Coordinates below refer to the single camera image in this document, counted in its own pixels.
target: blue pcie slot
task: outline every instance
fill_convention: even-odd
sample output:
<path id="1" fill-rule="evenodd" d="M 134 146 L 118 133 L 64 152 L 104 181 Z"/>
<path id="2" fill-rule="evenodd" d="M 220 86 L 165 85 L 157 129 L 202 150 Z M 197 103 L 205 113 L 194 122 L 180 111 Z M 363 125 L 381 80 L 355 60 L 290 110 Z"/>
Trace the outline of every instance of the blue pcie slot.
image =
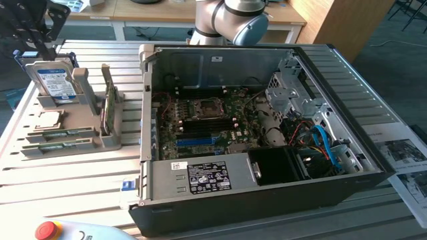
<path id="1" fill-rule="evenodd" d="M 198 145 L 214 145 L 217 137 L 206 137 L 197 139 L 178 139 L 176 140 L 177 147 L 198 146 Z"/>

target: metal grid platform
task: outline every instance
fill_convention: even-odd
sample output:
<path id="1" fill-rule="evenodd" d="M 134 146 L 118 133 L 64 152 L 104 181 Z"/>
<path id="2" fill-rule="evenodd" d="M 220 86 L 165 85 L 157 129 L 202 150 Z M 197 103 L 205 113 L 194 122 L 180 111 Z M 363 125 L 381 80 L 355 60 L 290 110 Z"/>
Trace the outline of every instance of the metal grid platform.
<path id="1" fill-rule="evenodd" d="M 114 226 L 144 239 L 126 210 L 121 210 L 121 180 L 140 171 L 138 149 L 142 79 L 138 46 L 146 42 L 68 40 L 58 52 L 74 52 L 89 70 L 94 91 L 105 89 L 101 64 L 109 64 L 113 83 L 124 92 L 120 151 L 32 161 L 8 159 L 8 144 L 22 127 L 37 90 L 30 84 L 0 139 L 0 213 L 32 213 L 66 221 Z M 303 47 L 360 124 L 399 121 L 364 81 L 325 45 Z M 356 193 L 336 207 L 316 209 L 214 227 L 172 238 L 193 239 L 427 239 L 391 185 Z"/>

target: motherboard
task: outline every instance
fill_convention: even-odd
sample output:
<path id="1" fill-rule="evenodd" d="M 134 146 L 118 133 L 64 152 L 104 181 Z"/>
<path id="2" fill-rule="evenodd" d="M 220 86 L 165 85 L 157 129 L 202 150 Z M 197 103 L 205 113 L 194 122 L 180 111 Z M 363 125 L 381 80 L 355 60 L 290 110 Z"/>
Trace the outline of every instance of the motherboard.
<path id="1" fill-rule="evenodd" d="M 260 123 L 246 88 L 153 92 L 158 160 L 236 154 L 260 146 Z"/>

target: emergency stop button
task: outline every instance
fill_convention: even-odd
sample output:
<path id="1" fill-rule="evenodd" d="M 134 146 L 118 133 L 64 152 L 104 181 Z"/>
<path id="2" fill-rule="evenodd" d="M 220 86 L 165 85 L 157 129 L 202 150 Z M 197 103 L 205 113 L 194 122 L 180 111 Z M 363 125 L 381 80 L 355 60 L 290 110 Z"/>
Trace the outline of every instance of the emergency stop button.
<path id="1" fill-rule="evenodd" d="M 37 240 L 52 240 L 58 231 L 58 226 L 53 222 L 45 221 L 34 230 L 34 238 Z"/>

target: warning label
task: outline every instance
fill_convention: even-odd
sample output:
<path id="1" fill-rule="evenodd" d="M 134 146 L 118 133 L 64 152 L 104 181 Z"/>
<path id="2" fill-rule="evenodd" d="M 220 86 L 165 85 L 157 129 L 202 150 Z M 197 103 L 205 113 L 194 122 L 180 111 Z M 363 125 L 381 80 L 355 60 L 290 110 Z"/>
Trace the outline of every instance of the warning label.
<path id="1" fill-rule="evenodd" d="M 192 194 L 232 189 L 224 161 L 188 165 L 186 171 Z"/>
<path id="2" fill-rule="evenodd" d="M 52 97 L 60 100 L 69 100 L 76 97 L 73 84 L 66 81 L 66 72 L 64 69 L 37 70 L 38 76 Z"/>

